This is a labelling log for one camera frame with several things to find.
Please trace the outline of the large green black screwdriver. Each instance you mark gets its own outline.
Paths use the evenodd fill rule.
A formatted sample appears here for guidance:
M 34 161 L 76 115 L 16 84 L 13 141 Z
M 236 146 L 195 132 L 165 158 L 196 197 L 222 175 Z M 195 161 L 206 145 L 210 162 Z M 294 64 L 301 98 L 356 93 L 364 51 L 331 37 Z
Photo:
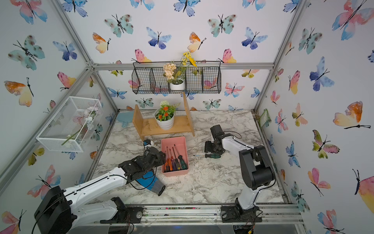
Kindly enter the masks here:
M 221 155 L 219 154 L 195 154 L 195 157 L 205 157 L 210 159 L 220 159 Z

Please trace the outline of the orange handled screwdriver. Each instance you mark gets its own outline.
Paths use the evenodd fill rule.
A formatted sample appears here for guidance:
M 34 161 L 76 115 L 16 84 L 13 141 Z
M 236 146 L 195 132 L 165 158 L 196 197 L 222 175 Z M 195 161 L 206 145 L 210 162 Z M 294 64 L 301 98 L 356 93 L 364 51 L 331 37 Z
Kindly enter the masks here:
M 168 173 L 172 171 L 173 171 L 173 168 L 172 168 L 171 156 L 169 155 L 169 148 L 166 147 L 166 163 L 164 166 L 164 172 Z

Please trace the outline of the purple clear screwdriver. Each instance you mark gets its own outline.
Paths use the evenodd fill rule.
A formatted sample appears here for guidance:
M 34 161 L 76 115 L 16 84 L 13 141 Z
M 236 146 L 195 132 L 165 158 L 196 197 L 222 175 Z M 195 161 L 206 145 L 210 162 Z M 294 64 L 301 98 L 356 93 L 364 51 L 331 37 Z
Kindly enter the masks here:
M 171 155 L 171 149 L 169 149 L 168 151 L 169 151 L 169 156 L 170 156 L 170 161 L 171 161 L 171 166 L 172 166 L 171 170 L 175 171 L 176 170 L 176 166 L 175 166 L 174 159 L 173 159 L 173 157 Z

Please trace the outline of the pink plastic storage box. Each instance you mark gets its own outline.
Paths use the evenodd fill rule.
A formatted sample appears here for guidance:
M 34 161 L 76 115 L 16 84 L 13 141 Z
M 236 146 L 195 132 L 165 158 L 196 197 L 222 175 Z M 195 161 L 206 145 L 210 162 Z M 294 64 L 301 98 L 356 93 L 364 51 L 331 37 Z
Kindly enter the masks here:
M 162 166 L 164 176 L 182 176 L 189 172 L 189 158 L 184 136 L 161 140 L 161 149 L 166 154 L 166 162 Z

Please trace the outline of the black yellow screwdriver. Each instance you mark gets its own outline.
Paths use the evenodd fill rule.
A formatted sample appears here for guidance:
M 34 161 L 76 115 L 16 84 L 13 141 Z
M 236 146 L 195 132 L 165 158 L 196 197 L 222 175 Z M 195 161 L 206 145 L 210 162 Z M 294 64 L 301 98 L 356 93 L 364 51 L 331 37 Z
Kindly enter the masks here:
M 179 163 L 179 161 L 177 159 L 174 147 L 172 147 L 172 150 L 173 150 L 173 154 L 174 154 L 174 162 L 175 162 L 176 170 L 180 171 L 180 170 L 182 170 L 182 168 L 181 168 L 181 164 Z

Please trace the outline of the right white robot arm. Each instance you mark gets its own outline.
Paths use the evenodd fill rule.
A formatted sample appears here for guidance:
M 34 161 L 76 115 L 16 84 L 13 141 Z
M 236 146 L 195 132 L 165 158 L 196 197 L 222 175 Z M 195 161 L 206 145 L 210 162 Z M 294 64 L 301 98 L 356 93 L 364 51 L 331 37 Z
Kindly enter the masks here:
M 233 206 L 221 207 L 223 223 L 262 222 L 262 211 L 256 205 L 262 190 L 270 188 L 276 182 L 275 172 L 264 146 L 253 146 L 226 133 L 220 125 L 210 128 L 212 141 L 205 142 L 206 158 L 221 156 L 228 152 L 240 161 L 240 168 L 245 186 L 236 198 Z

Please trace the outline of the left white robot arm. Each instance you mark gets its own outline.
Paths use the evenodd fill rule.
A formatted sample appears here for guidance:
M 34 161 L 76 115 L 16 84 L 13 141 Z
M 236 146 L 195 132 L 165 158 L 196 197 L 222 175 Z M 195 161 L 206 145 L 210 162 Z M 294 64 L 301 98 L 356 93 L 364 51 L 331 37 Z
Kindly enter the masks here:
M 135 224 L 142 209 L 131 210 L 119 197 L 91 204 L 90 201 L 117 188 L 144 179 L 148 172 L 156 173 L 166 163 L 166 154 L 153 147 L 151 140 L 143 142 L 144 153 L 127 160 L 109 172 L 85 183 L 61 189 L 50 189 L 35 211 L 34 229 L 42 234 L 67 234 L 78 226 L 93 222 L 103 224 Z

